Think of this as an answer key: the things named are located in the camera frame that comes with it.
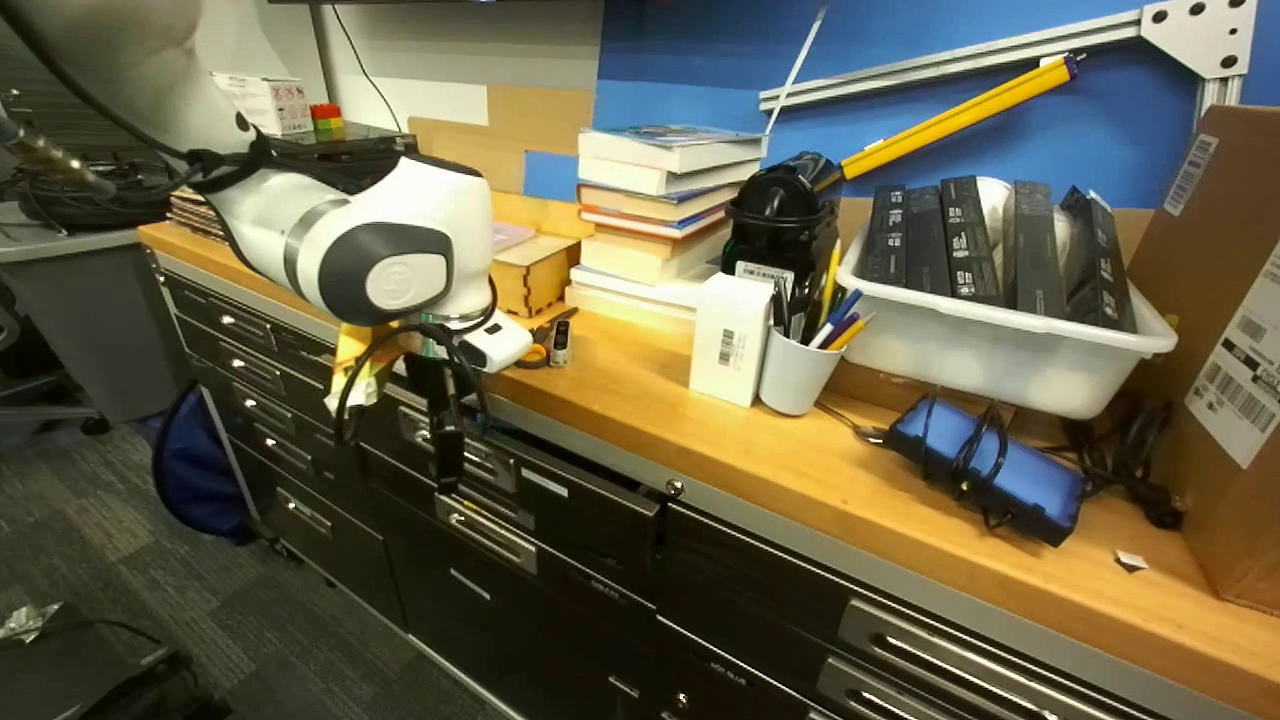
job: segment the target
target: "workbench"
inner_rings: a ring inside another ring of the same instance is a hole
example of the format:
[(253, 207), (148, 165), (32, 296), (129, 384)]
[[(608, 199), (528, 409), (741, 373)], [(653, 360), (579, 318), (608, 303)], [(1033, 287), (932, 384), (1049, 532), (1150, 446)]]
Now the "workbench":
[[(237, 287), (322, 328), (317, 309), (249, 272), (224, 240), (148, 223), (160, 269)], [(833, 384), (824, 404), (868, 423), (892, 409)], [(579, 314), (563, 367), (491, 376), (491, 412), (577, 447), (605, 447), (640, 483), (678, 483), (678, 506), (742, 527), (803, 566), (1033, 651), (1160, 716), (1280, 716), (1280, 622), (1208, 593), (1175, 532), (1122, 497), (1093, 497), (1081, 527), (1045, 547), (992, 532), (910, 463), (861, 446), (842, 421), (801, 421), (686, 394), (686, 334)], [(1149, 559), (1122, 571), (1115, 551)]]

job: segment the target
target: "pen holder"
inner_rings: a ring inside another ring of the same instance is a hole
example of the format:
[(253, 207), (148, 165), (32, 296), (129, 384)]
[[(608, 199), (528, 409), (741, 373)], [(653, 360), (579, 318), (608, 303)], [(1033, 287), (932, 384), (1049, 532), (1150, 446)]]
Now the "pen holder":
[(785, 415), (813, 412), (817, 398), (829, 389), (838, 352), (796, 344), (785, 334), (768, 334), (760, 404)]

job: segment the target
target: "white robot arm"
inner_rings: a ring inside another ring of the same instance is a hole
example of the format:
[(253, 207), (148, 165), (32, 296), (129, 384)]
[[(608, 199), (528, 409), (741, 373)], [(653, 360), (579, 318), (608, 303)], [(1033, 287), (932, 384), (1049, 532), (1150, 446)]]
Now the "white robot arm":
[(491, 303), (491, 207), (472, 174), (391, 157), (389, 178), (345, 191), (273, 165), (273, 142), (237, 130), (216, 62), (278, 72), (256, 0), (5, 0), (0, 16), (88, 106), (153, 150), (224, 157), (238, 174), (204, 198), (261, 276), (345, 326), (436, 326), (483, 373), (531, 344)]

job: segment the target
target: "blue bag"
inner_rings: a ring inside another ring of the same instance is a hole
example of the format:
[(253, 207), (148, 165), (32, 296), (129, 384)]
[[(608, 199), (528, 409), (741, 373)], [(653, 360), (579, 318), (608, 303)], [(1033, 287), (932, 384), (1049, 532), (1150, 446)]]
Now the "blue bag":
[(183, 398), (167, 409), (153, 447), (153, 480), (160, 506), (181, 524), (231, 544), (256, 537), (201, 384), (183, 389)]

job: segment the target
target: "metal bracket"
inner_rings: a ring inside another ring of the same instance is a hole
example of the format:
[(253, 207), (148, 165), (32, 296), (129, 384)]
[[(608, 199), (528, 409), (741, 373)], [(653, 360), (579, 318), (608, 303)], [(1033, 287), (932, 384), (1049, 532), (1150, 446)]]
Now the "metal bracket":
[(1208, 106), (1238, 106), (1238, 84), (1252, 62), (1252, 23), (1259, 0), (1162, 0), (1115, 16), (1059, 23), (1045, 34), (1003, 36), (992, 43), (932, 54), (898, 64), (874, 64), (862, 72), (824, 75), (760, 94), (760, 113), (824, 106), (836, 98), (862, 98), (880, 88), (903, 88), (940, 75), (964, 75), (1003, 64), (1040, 64), (1045, 57), (1071, 57), (1103, 43), (1149, 42), (1187, 72), (1199, 75), (1199, 113)]

